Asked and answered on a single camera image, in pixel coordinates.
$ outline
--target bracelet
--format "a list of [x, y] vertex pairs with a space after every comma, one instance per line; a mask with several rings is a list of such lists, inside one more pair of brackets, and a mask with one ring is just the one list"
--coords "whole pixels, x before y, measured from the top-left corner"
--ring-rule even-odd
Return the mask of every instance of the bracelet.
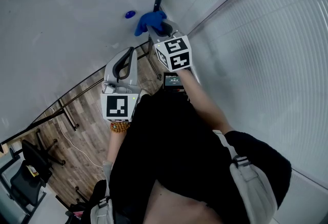
[[129, 127], [129, 122], [111, 122], [111, 131], [115, 133], [126, 132]]

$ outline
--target display screen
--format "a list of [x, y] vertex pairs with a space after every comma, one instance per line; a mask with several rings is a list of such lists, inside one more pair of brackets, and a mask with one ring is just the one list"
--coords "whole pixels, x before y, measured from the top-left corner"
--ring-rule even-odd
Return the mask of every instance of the display screen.
[[165, 86], [182, 86], [179, 76], [166, 76]]

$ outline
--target white cable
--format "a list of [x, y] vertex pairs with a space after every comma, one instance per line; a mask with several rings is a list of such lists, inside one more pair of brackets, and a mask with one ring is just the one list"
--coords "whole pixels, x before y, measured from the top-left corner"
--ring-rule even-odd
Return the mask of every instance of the white cable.
[[61, 133], [63, 134], [64, 138], [66, 138], [66, 139], [69, 141], [69, 143], [71, 143], [71, 145], [72, 145], [73, 147], [75, 147], [79, 152], [85, 154], [85, 156], [90, 160], [90, 162], [91, 162], [92, 164], [94, 164], [96, 167], [103, 168], [103, 167], [101, 167], [101, 166], [96, 165], [94, 162], [92, 162], [92, 160], [89, 158], [89, 156], [88, 156], [85, 152], [83, 152], [81, 149], [79, 149], [78, 147], [76, 147], [76, 146], [72, 143], [72, 141], [69, 140], [69, 139], [66, 137], [66, 135], [64, 134], [64, 132], [63, 132], [63, 130], [62, 130], [62, 127], [60, 126], [58, 116], [57, 116], [57, 121], [58, 121], [58, 125], [59, 125], [59, 128], [60, 128], [60, 131], [61, 131]]

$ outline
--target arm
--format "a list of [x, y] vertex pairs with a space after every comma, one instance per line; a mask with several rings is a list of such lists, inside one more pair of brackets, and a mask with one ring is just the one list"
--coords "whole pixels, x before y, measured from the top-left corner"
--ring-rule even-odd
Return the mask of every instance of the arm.
[[111, 138], [109, 140], [107, 161], [114, 163], [117, 157], [119, 148], [121, 147], [123, 140], [126, 136], [126, 132], [116, 133], [111, 131]]
[[197, 82], [192, 73], [186, 69], [178, 70], [178, 76], [181, 79], [184, 89], [194, 106], [198, 115], [212, 129], [218, 129], [223, 135], [232, 131], [226, 116], [222, 110], [207, 96], [201, 85]]

